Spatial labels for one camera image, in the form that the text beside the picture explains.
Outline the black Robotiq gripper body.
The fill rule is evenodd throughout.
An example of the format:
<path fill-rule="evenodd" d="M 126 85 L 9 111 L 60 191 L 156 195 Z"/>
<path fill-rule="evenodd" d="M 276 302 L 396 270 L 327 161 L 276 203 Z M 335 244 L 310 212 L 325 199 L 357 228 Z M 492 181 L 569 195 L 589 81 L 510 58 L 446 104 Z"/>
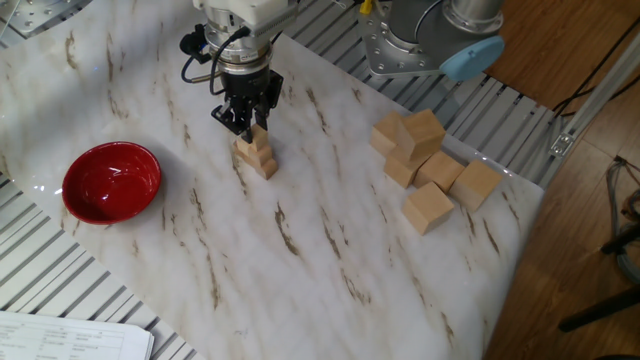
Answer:
<path fill-rule="evenodd" d="M 224 101 L 226 105 L 231 105 L 233 99 L 249 99 L 262 102 L 271 108 L 269 102 L 268 88 L 271 84 L 271 69 L 265 67 L 257 72 L 237 75 L 223 72 L 221 83 L 225 90 Z"/>

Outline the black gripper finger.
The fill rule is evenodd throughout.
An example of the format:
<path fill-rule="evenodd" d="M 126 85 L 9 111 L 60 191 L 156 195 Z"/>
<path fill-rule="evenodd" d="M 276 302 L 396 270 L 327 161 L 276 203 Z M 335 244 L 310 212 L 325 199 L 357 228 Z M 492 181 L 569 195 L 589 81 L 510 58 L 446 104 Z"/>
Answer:
<path fill-rule="evenodd" d="M 270 111 L 279 101 L 284 78 L 277 72 L 270 70 L 266 89 L 260 93 L 258 105 L 255 108 L 256 123 L 265 131 L 268 130 L 267 119 Z"/>
<path fill-rule="evenodd" d="M 251 130 L 252 112 L 242 103 L 235 104 L 227 100 L 223 105 L 219 105 L 211 112 L 211 116 L 224 125 L 234 135 L 240 136 L 246 143 L 253 142 Z"/>

